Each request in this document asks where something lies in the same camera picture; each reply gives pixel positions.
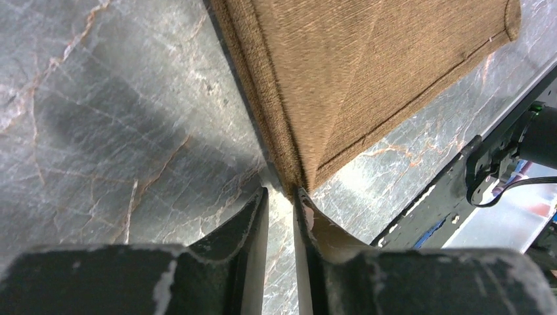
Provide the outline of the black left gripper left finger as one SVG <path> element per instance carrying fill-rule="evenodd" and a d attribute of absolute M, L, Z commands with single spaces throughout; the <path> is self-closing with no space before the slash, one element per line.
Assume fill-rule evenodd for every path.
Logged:
<path fill-rule="evenodd" d="M 261 314 L 269 195 L 195 243 L 44 245 L 1 275 L 2 314 Z"/>

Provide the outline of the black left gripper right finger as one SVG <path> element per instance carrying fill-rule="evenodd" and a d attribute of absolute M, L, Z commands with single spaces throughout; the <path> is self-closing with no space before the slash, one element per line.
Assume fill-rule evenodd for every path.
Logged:
<path fill-rule="evenodd" d="M 301 314 L 555 314 L 541 269 L 508 249 L 372 247 L 293 187 Z"/>

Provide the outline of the brown cloth napkin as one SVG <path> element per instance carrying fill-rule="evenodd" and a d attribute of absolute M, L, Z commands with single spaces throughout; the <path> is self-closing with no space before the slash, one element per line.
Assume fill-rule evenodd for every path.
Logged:
<path fill-rule="evenodd" d="M 519 1 L 212 1 L 286 197 L 313 191 L 484 58 Z"/>

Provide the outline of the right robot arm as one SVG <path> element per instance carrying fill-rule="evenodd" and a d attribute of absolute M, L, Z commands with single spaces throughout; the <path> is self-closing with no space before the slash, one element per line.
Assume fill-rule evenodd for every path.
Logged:
<path fill-rule="evenodd" d="M 518 157 L 556 169 L 556 108 L 535 101 L 516 126 Z"/>

